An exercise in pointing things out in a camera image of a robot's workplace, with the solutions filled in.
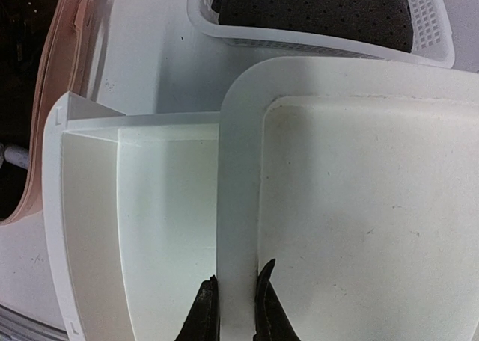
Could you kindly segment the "dark grey dotted garment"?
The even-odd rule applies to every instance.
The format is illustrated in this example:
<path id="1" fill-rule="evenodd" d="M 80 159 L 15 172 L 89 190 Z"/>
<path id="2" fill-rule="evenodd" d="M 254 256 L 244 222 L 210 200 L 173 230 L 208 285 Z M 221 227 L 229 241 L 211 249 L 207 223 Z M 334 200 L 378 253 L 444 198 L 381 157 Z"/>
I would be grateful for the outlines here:
<path id="1" fill-rule="evenodd" d="M 219 24 L 357 40 L 411 52 L 408 0 L 213 0 Z"/>

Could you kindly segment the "beige hard-shell suitcase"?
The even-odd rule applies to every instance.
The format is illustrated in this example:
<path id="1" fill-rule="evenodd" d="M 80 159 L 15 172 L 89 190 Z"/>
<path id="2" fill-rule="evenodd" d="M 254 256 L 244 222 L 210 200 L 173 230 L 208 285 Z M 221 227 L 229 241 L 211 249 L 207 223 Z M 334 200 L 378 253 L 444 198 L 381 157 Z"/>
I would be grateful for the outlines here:
<path id="1" fill-rule="evenodd" d="M 42 209 L 46 119 L 85 74 L 94 0 L 1 0 L 1 144 L 29 151 L 28 169 L 1 167 L 1 224 Z"/>

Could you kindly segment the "white perforated plastic basket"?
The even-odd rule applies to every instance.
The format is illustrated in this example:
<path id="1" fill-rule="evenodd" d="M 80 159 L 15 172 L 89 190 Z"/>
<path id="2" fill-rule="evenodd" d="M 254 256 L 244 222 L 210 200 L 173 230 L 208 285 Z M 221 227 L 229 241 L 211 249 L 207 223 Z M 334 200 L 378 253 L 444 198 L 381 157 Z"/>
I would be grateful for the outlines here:
<path id="1" fill-rule="evenodd" d="M 451 24 L 443 0 L 409 0 L 414 42 L 411 52 L 400 52 L 355 40 L 276 29 L 218 24 L 213 0 L 187 0 L 191 24 L 202 34 L 232 46 L 288 49 L 326 56 L 375 58 L 451 68 L 455 50 Z"/>

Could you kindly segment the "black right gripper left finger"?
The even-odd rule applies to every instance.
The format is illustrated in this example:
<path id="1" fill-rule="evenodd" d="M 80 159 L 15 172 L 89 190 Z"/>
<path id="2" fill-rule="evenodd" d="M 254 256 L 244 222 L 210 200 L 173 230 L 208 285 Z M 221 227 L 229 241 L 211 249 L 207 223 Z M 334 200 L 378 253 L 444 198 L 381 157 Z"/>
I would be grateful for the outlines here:
<path id="1" fill-rule="evenodd" d="M 201 283 L 177 341 L 218 341 L 219 323 L 219 285 L 213 275 Z"/>

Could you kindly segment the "white plastic storage bin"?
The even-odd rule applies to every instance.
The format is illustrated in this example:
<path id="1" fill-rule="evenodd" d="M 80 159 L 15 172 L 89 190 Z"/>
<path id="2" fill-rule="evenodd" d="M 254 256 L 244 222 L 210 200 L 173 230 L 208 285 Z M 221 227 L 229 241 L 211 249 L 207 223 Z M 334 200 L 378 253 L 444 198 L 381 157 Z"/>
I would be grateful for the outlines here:
<path id="1" fill-rule="evenodd" d="M 257 276 L 301 340 L 478 330 L 478 75 L 273 58 L 222 103 L 220 337 L 251 340 Z"/>

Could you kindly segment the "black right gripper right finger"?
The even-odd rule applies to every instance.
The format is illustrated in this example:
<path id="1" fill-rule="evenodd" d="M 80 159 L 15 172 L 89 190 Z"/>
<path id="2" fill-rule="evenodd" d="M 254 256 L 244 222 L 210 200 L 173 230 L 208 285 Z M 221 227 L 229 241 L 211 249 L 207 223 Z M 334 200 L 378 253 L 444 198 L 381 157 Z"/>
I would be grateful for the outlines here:
<path id="1" fill-rule="evenodd" d="M 254 340 L 257 341 L 299 341 L 281 302 L 270 281 L 275 267 L 271 259 L 261 270 L 257 278 L 254 297 Z"/>

